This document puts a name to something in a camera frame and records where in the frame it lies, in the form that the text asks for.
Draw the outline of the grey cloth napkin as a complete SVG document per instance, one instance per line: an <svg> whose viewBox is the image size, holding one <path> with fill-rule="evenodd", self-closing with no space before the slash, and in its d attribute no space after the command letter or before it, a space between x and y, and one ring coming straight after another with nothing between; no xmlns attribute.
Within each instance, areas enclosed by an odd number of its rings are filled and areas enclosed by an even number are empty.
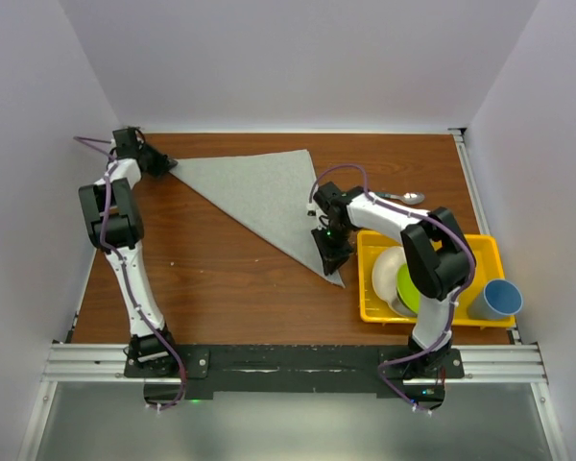
<svg viewBox="0 0 576 461"><path fill-rule="evenodd" d="M172 174L229 217L326 281L344 287L341 276L324 274L307 214L317 179L308 151L180 159Z"/></svg>

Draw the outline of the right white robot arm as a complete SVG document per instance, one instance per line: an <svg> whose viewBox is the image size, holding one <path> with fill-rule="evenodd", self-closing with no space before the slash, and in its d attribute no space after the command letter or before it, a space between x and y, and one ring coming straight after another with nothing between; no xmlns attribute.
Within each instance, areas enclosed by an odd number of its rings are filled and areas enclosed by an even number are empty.
<svg viewBox="0 0 576 461"><path fill-rule="evenodd" d="M420 293L419 313L408 342L409 354L379 367L409 364L415 375L432 376L451 348L458 297L471 285L476 268L475 256L452 212L445 207L421 211L394 205L363 186L342 191L327 182L312 186L308 214L323 217L311 233L327 276L352 255L348 238L353 231L377 231L400 244Z"/></svg>

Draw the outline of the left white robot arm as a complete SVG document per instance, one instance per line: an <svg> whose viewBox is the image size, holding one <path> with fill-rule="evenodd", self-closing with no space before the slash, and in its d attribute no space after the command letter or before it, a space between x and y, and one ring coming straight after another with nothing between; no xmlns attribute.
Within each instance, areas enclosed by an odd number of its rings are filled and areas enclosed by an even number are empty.
<svg viewBox="0 0 576 461"><path fill-rule="evenodd" d="M112 133L102 178L79 188L90 243L116 276L127 309L127 368L144 376L170 376L180 354L156 304L143 260L143 219L132 190L143 176L160 178L177 162L149 144L137 127Z"/></svg>

